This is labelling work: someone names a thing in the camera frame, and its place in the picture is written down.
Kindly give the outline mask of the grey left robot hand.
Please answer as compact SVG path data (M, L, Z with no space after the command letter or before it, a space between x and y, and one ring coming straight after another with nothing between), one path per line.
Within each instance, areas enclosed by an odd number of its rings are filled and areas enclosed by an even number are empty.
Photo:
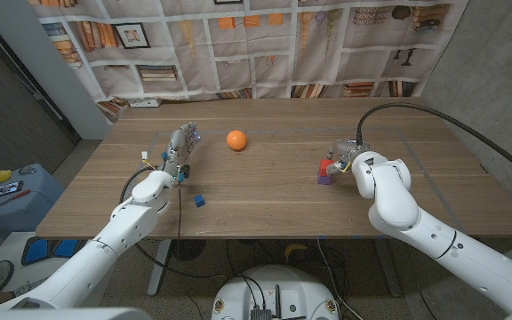
M200 141L196 122L189 122L175 130L167 145L163 171L176 177L179 169L188 164L191 153Z

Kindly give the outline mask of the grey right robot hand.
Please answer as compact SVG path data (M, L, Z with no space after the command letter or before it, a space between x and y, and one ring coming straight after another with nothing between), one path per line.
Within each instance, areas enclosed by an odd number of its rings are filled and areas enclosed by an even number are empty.
M363 152L369 151L370 145L359 145L356 140L338 139L333 142L327 152L327 159L332 163L326 167L326 174L333 176L342 172L349 172L353 161Z

